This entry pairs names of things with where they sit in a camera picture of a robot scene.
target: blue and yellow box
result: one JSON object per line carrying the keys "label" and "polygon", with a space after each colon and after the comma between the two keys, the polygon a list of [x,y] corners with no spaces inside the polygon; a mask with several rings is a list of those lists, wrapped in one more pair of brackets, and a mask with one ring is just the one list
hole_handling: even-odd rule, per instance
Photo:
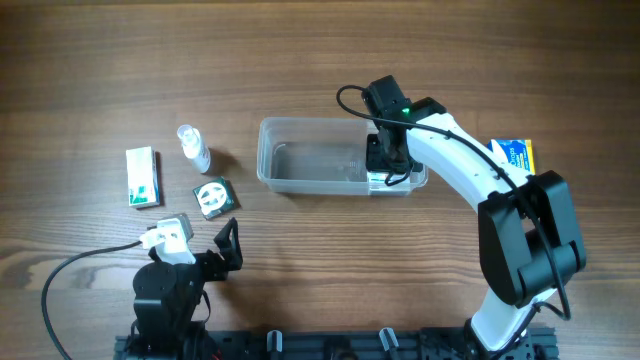
{"label": "blue and yellow box", "polygon": [[536,173],[533,164],[533,146],[529,139],[491,139],[487,145],[489,150],[501,161],[508,161],[511,165]]}

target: cable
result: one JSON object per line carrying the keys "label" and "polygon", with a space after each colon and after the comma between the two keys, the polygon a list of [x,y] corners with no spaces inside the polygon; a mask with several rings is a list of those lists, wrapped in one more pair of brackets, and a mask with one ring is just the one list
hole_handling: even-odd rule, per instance
{"label": "cable", "polygon": [[409,169],[407,171],[405,171],[404,176],[398,180],[394,180],[394,181],[389,181],[391,180],[391,178],[393,177],[393,175],[395,174],[395,172],[393,170],[389,171],[389,175],[387,175],[387,178],[384,179],[384,184],[387,186],[394,186],[394,185],[398,185],[401,182],[407,180],[409,178],[409,176],[411,175],[411,172],[413,171],[413,166],[415,165],[414,162],[411,163],[411,165],[409,166]]}
{"label": "cable", "polygon": [[440,128],[437,128],[437,127],[434,127],[434,126],[429,126],[429,125],[407,124],[407,123],[403,123],[401,121],[382,119],[382,118],[378,118],[378,117],[375,117],[375,116],[367,115],[365,113],[361,113],[359,111],[356,111],[356,110],[353,110],[353,109],[349,108],[348,106],[346,106],[342,102],[342,100],[340,98],[340,95],[342,94],[342,92],[347,90],[347,89],[355,89],[355,90],[360,90],[360,91],[366,91],[366,89],[361,87],[361,86],[357,86],[357,85],[345,85],[345,86],[341,87],[340,89],[338,89],[338,92],[336,93],[336,101],[338,102],[338,105],[340,105],[340,107],[344,111],[348,112],[349,114],[355,115],[355,116],[358,116],[358,117],[361,117],[361,118],[364,118],[364,119],[381,122],[381,123],[402,126],[402,127],[407,128],[407,130],[411,130],[413,128],[416,128],[416,129],[431,131],[431,132],[434,132],[434,133],[437,133],[437,134],[444,135],[447,138],[454,139],[456,141],[461,142],[465,146],[467,146],[473,152],[478,154],[478,156],[480,156],[482,158],[482,160],[484,160],[487,164],[489,164],[489,166],[491,166],[491,168],[493,170],[495,170],[495,172],[498,174],[498,177],[502,178],[509,185],[509,187],[511,187],[511,189],[513,190],[514,195],[518,199],[518,202],[523,207],[524,213],[527,215],[527,217],[529,219],[531,219],[531,222],[533,223],[533,226],[538,231],[538,236],[540,236],[540,241],[542,242],[542,245],[543,245],[543,248],[544,248],[544,252],[545,252],[545,254],[547,256],[547,259],[549,259],[549,264],[551,266],[551,273],[553,274],[553,279],[554,279],[554,282],[555,282],[555,286],[558,289],[558,295],[560,297],[560,302],[562,304],[562,311],[560,311],[557,307],[555,307],[555,306],[553,306],[553,305],[551,305],[551,304],[549,304],[547,302],[544,302],[544,301],[538,302],[536,304],[539,304],[540,306],[544,306],[544,307],[550,309],[556,315],[558,315],[558,317],[560,317],[562,320],[565,320],[565,321],[571,320],[571,308],[569,306],[569,300],[567,298],[567,293],[566,293],[566,291],[564,289],[564,283],[562,282],[562,278],[560,277],[560,271],[558,270],[558,265],[556,263],[555,255],[551,251],[551,245],[549,244],[549,240],[547,239],[547,235],[545,234],[544,230],[542,229],[542,225],[540,224],[540,220],[538,220],[538,217],[536,216],[536,213],[533,210],[533,207],[531,206],[529,201],[524,197],[524,195],[522,195],[522,192],[520,192],[520,189],[516,186],[516,184],[513,182],[513,180],[511,180],[511,178],[509,177],[509,175],[507,175],[507,173],[504,171],[504,169],[502,169],[500,166],[498,166],[498,164],[496,164],[487,154],[485,154],[482,150],[477,148],[469,140],[463,138],[462,136],[454,134],[451,130],[443,130],[443,129],[440,129]]}
{"label": "cable", "polygon": [[527,316],[525,317],[522,324],[520,324],[518,329],[513,333],[511,339],[509,339],[509,341],[502,347],[502,349],[498,350],[491,356],[491,360],[498,360],[502,355],[513,350],[513,346],[516,344],[516,342],[518,342],[518,340],[520,340],[520,335],[529,326],[531,320],[533,320],[533,317],[536,315],[536,312],[540,312],[540,306],[538,306],[538,303],[531,307],[531,310],[529,310],[529,313],[527,313]]}
{"label": "cable", "polygon": [[71,357],[65,351],[65,349],[62,347],[62,344],[60,343],[60,340],[58,340],[58,337],[56,336],[55,331],[53,331],[53,327],[51,326],[51,320],[49,320],[49,312],[47,311],[47,293],[49,292],[49,285],[51,285],[51,281],[53,281],[53,278],[60,272],[60,270],[64,269],[65,266],[71,264],[72,262],[74,262],[74,261],[76,261],[78,259],[82,259],[84,257],[91,256],[91,255],[97,255],[97,254],[104,254],[104,253],[109,253],[109,252],[114,252],[114,251],[126,250],[126,249],[130,249],[132,247],[136,247],[136,246],[138,246],[140,244],[142,244],[142,242],[136,241],[136,242],[131,243],[129,245],[116,246],[116,247],[111,247],[111,248],[106,248],[106,249],[92,250],[92,251],[87,251],[87,252],[72,256],[72,257],[68,258],[67,260],[65,260],[62,264],[58,265],[58,267],[56,267],[51,272],[51,274],[49,275],[49,278],[47,278],[47,281],[44,283],[44,287],[42,287],[42,296],[40,298],[40,304],[42,305],[42,317],[44,318],[44,324],[47,327],[47,332],[49,333],[49,336],[51,337],[51,341],[53,341],[53,345],[56,346],[56,348],[60,352],[60,355],[62,355],[62,357],[65,360],[71,360]]}

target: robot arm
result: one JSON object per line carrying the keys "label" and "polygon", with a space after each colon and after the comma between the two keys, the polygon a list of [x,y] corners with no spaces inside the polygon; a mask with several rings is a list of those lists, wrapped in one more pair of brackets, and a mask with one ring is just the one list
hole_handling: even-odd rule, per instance
{"label": "robot arm", "polygon": [[[433,114],[417,123],[451,130],[466,138],[493,158],[494,162],[500,164],[517,186],[527,183],[527,177],[531,173],[509,163],[500,162],[493,153],[462,130],[450,114]],[[489,194],[511,191],[484,160],[460,142],[433,132],[412,129],[407,131],[407,145],[413,159],[438,173],[476,212],[478,204],[485,201]],[[471,320],[476,338],[488,351],[499,351],[526,320],[532,305],[545,301],[554,292],[555,289],[546,290],[535,296],[528,305],[517,308],[500,300],[489,289],[482,306]]]}
{"label": "robot arm", "polygon": [[[586,265],[568,186],[552,171],[534,176],[501,161],[464,132],[435,100],[425,98],[412,103],[405,98],[392,76],[360,89],[371,114],[363,117],[373,120],[379,130],[383,159],[378,163],[387,164],[390,175],[406,174],[415,163],[422,163],[438,173],[478,213],[480,265],[489,290],[468,327],[483,353],[500,352],[518,332],[525,330],[523,326],[531,320],[532,307],[553,295],[556,282],[538,229],[525,234],[522,226],[525,211],[514,196],[513,188],[500,178],[487,159],[450,136],[455,134],[484,153],[504,170],[524,199],[532,204],[550,239],[551,253],[563,283]],[[338,103],[348,112],[361,116],[342,104],[340,92]],[[451,133],[447,136],[417,128],[415,124]]]}

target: white bottle cap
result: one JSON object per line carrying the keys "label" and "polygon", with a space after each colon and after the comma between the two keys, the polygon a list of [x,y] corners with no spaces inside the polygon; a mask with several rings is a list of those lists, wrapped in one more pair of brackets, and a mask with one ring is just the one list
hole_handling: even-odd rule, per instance
{"label": "white bottle cap", "polygon": [[198,135],[193,131],[191,125],[182,125],[178,128],[178,137],[182,146],[192,147],[198,144]]}

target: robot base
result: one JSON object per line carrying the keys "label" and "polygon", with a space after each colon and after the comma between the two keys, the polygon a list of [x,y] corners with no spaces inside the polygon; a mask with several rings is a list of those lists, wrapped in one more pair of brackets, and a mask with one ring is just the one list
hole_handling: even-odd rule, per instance
{"label": "robot base", "polygon": [[[466,345],[464,328],[423,328],[395,333],[398,347],[385,351],[378,332],[284,333],[277,346],[267,351],[267,336],[249,331],[212,331],[209,336],[220,350],[218,360],[465,360],[482,359]],[[115,360],[150,359],[124,350],[126,337],[116,339]],[[529,327],[519,345],[500,360],[557,360],[555,330]],[[158,359],[181,359],[157,357]]]}

